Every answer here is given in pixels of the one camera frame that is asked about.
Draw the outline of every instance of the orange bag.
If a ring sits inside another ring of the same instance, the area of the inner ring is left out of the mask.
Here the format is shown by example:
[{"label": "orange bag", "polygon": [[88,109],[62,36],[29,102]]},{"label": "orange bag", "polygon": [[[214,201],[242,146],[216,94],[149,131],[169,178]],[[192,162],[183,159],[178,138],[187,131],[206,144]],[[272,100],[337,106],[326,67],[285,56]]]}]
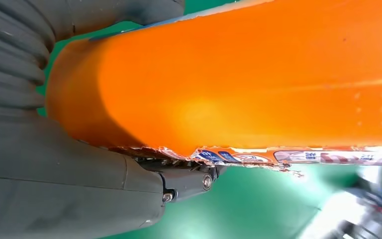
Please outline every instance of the orange bag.
[{"label": "orange bag", "polygon": [[371,148],[382,146],[382,0],[236,4],[71,42],[51,72],[49,117],[95,146],[180,159],[277,164],[276,151],[297,150],[295,162],[338,151],[328,162],[377,163],[348,152],[382,151]]}]

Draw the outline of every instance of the bolt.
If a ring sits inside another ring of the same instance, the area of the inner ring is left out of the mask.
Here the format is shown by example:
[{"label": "bolt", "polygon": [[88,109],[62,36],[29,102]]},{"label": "bolt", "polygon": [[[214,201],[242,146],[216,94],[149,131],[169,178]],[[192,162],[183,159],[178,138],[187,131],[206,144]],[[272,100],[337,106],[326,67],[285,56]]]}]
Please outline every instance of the bolt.
[{"label": "bolt", "polygon": [[168,202],[172,201],[173,198],[174,198],[174,194],[173,193],[165,193],[165,194],[163,194],[162,201],[164,203],[168,203]]},{"label": "bolt", "polygon": [[204,177],[203,177],[203,189],[205,191],[208,191],[210,190],[211,188],[211,184],[213,183],[213,179],[211,178],[210,175],[206,174]]}]

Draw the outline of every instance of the torn packaging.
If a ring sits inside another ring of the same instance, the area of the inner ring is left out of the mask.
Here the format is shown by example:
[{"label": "torn packaging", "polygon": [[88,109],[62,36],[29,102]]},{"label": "torn packaging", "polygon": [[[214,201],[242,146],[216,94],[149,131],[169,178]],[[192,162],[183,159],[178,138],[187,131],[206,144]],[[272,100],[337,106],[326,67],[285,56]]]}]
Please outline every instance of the torn packaging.
[{"label": "torn packaging", "polygon": [[71,42],[48,116],[130,154],[382,165],[382,1],[242,1],[174,21]]}]

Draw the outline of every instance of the printed label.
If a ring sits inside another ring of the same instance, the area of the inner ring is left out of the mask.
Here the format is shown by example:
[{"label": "printed label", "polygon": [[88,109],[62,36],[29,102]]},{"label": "printed label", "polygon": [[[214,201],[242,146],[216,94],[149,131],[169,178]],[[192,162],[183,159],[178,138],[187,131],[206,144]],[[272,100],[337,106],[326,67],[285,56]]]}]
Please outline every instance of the printed label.
[{"label": "printed label", "polygon": [[219,157],[219,155],[208,150],[202,150],[201,153],[199,153],[199,155],[214,163],[223,161],[222,158]]},{"label": "printed label", "polygon": [[281,163],[382,165],[382,152],[276,151],[274,156]]},{"label": "printed label", "polygon": [[263,156],[252,154],[252,153],[237,153],[233,155],[235,159],[241,162],[254,162],[254,161],[260,161],[260,162],[268,162],[269,159],[265,158]]},{"label": "printed label", "polygon": [[229,152],[219,151],[220,156],[222,156],[227,162],[240,162],[236,158],[234,158]]}]

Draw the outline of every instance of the green floor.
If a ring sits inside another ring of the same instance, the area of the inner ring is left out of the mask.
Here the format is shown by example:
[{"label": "green floor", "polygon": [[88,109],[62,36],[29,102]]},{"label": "green floor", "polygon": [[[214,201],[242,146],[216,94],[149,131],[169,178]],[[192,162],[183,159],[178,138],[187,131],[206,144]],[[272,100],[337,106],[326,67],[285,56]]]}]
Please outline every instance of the green floor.
[{"label": "green floor", "polygon": [[[233,0],[188,0],[187,13],[226,2]],[[136,26],[121,23],[86,36]],[[67,42],[56,45],[46,73]],[[38,91],[44,93],[45,87]],[[167,205],[158,224],[109,239],[293,239],[333,192],[354,182],[356,169],[335,165],[298,168],[306,174],[303,180],[264,169],[229,168],[211,192]]]}]

